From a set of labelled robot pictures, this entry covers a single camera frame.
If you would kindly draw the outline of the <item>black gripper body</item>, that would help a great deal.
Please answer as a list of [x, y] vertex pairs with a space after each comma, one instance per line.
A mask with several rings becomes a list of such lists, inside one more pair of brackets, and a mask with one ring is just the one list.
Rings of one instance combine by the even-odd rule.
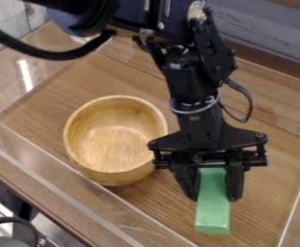
[[173, 104], [170, 109], [179, 130], [149, 143], [157, 169], [227, 168], [239, 161], [247, 171], [267, 165], [267, 135], [231, 126], [219, 104], [203, 107]]

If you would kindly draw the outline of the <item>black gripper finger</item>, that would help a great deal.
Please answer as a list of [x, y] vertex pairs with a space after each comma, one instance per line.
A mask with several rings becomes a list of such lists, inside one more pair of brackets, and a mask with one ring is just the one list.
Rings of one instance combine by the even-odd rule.
[[199, 171], [195, 168], [177, 167], [173, 174], [187, 198], [197, 202], [199, 195]]
[[229, 200], [239, 200], [245, 192], [245, 167], [241, 162], [231, 162], [226, 168], [226, 186]]

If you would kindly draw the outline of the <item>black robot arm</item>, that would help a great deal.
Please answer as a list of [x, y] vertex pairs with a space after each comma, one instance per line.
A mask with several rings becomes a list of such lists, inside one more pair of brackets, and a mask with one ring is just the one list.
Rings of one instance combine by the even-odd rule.
[[227, 197], [245, 193], [245, 172], [267, 164], [266, 134], [230, 125], [219, 89], [247, 89], [231, 75], [235, 50], [222, 39], [207, 0], [27, 0], [49, 9], [66, 32], [130, 33], [149, 52], [170, 89], [179, 130], [149, 144], [155, 167], [173, 171], [187, 197], [199, 198], [201, 170], [226, 170]]

